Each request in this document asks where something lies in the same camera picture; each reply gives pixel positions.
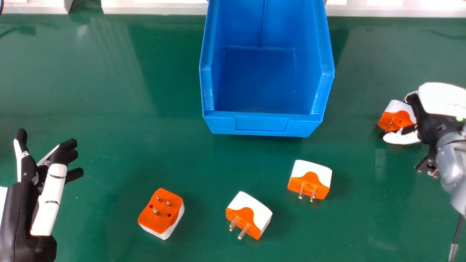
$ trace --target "blue storage bin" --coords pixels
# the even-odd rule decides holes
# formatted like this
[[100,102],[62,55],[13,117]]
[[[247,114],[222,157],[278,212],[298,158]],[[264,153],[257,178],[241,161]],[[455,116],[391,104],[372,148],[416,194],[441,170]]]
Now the blue storage bin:
[[200,59],[212,133],[308,137],[335,76],[323,0],[210,0]]

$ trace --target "green tabletop surface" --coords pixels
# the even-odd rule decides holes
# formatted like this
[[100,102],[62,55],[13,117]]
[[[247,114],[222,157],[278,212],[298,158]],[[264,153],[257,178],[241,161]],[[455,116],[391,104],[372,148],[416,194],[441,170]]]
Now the green tabletop surface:
[[[466,20],[329,18],[336,77],[309,138],[213,135],[202,118],[204,16],[0,16],[0,184],[15,182],[12,139],[39,159],[75,138],[84,177],[66,186],[53,230],[59,262],[446,261],[457,212],[413,167],[426,145],[387,145],[391,99],[425,82],[466,87]],[[333,170],[323,201],[287,190],[296,159]],[[156,189],[186,211],[162,241],[137,218]],[[228,230],[238,191],[272,221],[259,241]],[[457,261],[466,260],[466,234]]]

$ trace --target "robotic hand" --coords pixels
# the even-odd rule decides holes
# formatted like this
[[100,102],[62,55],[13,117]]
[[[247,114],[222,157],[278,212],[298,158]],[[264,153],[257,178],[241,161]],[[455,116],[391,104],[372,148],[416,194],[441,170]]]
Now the robotic hand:
[[64,185],[83,176],[68,164],[77,159],[77,142],[57,145],[37,164],[19,129],[13,141],[18,183],[0,187],[0,262],[48,262],[56,257],[51,235]]
[[415,167],[418,173],[440,178],[460,213],[451,246],[453,260],[466,215],[466,90],[445,83],[425,83],[404,101],[392,100],[378,126],[385,142],[429,145],[429,154]]

